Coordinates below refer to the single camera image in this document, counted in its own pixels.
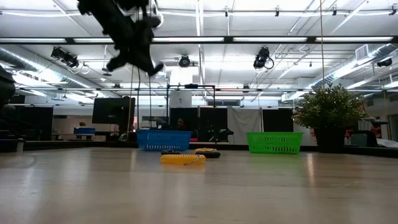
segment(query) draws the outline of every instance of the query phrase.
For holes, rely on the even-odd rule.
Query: person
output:
[[[182,119],[182,118],[178,119],[178,121],[177,121],[177,129],[179,131],[187,131],[188,130],[187,129],[187,124],[184,121],[184,119]]]

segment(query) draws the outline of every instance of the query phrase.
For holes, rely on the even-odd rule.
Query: yellow toy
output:
[[[163,155],[160,157],[160,162],[163,164],[202,165],[205,161],[204,155]]]

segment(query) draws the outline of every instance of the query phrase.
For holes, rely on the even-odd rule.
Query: fluorescent light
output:
[[[372,41],[390,41],[393,37],[324,37],[324,42],[372,42]],[[316,42],[321,42],[322,38],[317,37]]]
[[[153,42],[223,42],[224,37],[155,37]]]
[[[234,37],[235,42],[305,42],[306,37]]]
[[[76,43],[113,43],[110,38],[74,38]]]
[[[356,92],[356,93],[379,93],[382,90],[347,90],[350,92]]]
[[[27,87],[23,88],[24,90],[59,90],[58,88],[35,88],[35,87]]]
[[[45,84],[68,84],[68,82],[42,82]]]
[[[37,95],[37,96],[45,96],[44,93],[36,91],[36,90],[31,90],[31,91],[21,90],[21,91],[23,91],[25,93],[30,93],[30,94],[33,94],[33,95]]]
[[[9,43],[66,43],[64,38],[0,38],[0,42]]]

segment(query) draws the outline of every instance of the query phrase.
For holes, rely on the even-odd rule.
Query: computer monitor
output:
[[[96,98],[94,100],[93,124],[117,124],[120,132],[126,132],[128,129],[132,129],[135,104],[136,99],[128,96]]]

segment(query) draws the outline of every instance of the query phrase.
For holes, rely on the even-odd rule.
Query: stage light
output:
[[[256,55],[256,59],[254,60],[253,67],[256,70],[263,69],[272,69],[274,67],[274,61],[269,57],[268,47],[261,47],[261,50]]]
[[[389,59],[384,60],[384,61],[382,61],[382,62],[378,62],[377,65],[378,65],[378,67],[387,67],[387,66],[390,66],[390,65],[392,65],[392,59],[389,58]]]
[[[68,52],[62,50],[60,47],[54,47],[51,53],[51,57],[60,60],[70,68],[79,67],[79,60],[76,55],[71,55]]]
[[[182,68],[187,68],[190,66],[191,64],[191,60],[189,60],[189,56],[188,55],[183,55],[181,56],[180,61],[178,62],[178,64],[180,65],[180,67]]]

